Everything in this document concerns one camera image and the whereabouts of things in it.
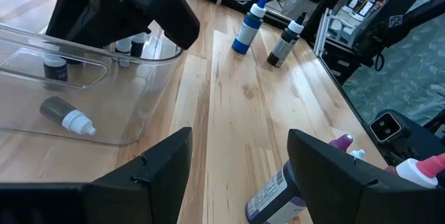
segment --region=wooden tabletop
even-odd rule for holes
[[[30,31],[48,22],[55,3],[15,1],[19,5],[2,6],[10,10],[0,22]],[[231,45],[243,15],[205,0],[188,2],[200,19],[200,36],[179,61],[139,141],[118,147],[0,131],[0,181],[90,182],[190,126],[193,158],[179,223],[228,224],[247,223],[246,202],[288,159],[289,129],[323,141],[349,133],[355,139],[350,150],[362,148],[366,161],[386,166],[304,40],[275,68],[266,58],[280,30],[261,26],[242,56]],[[305,210],[292,223],[310,222]]]

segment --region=blue bottle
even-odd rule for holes
[[[235,37],[232,49],[240,54],[245,54],[248,52],[253,39],[255,38],[261,23],[263,22],[263,17],[266,14],[267,0],[259,0],[257,4],[253,4],[250,8],[250,12],[247,13],[243,20],[243,24]]]

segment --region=pink cap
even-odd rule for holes
[[[344,135],[340,136],[338,139],[332,140],[331,142],[329,142],[329,145],[332,145],[332,146],[336,147],[337,149],[340,149],[340,150],[346,152],[346,150],[348,149],[348,147],[350,146],[350,144],[353,141],[354,141],[354,139],[351,135],[344,134]]]
[[[416,166],[426,177],[434,178],[440,171],[445,169],[445,153],[419,161],[416,163]]]

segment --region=white bottle cap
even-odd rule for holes
[[[252,7],[250,8],[250,12],[256,15],[257,17],[262,18],[266,14],[266,9],[260,8],[257,4],[253,4]]]
[[[291,23],[287,27],[291,29],[294,33],[301,33],[301,31],[303,31],[304,29],[303,25],[298,24],[294,20],[291,21]]]
[[[416,159],[409,158],[404,162],[400,163],[398,166],[396,166],[396,171],[398,176],[429,189],[435,188],[437,186],[437,178],[426,177],[417,168],[416,166],[417,162],[419,161],[417,161]]]
[[[364,150],[354,150],[354,151],[349,152],[349,154],[354,156],[355,158],[361,159],[363,161],[365,151]]]
[[[43,63],[49,67],[61,67],[65,65],[67,61],[59,56],[44,53]]]
[[[69,112],[62,120],[62,126],[76,134],[96,134],[92,121],[79,110]]]
[[[129,53],[131,51],[131,39],[130,37],[123,38],[116,42],[116,49],[122,53]]]
[[[131,37],[131,41],[136,43],[144,43],[146,35],[146,33],[138,33]]]

